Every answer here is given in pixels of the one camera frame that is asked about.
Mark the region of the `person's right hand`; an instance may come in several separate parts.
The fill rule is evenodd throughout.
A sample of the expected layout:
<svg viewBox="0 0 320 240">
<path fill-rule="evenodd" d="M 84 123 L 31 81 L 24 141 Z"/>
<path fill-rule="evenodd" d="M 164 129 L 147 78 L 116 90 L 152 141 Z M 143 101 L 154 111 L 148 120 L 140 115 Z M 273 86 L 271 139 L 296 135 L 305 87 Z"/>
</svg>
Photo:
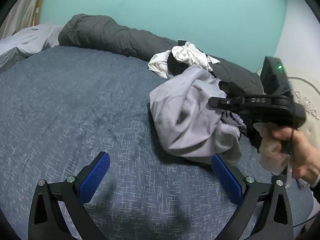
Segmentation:
<svg viewBox="0 0 320 240">
<path fill-rule="evenodd" d="M 319 150 L 310 144 L 302 131 L 291 127 L 276 128 L 272 135 L 278 140 L 292 142 L 292 176 L 313 185 L 319 176 Z"/>
</svg>

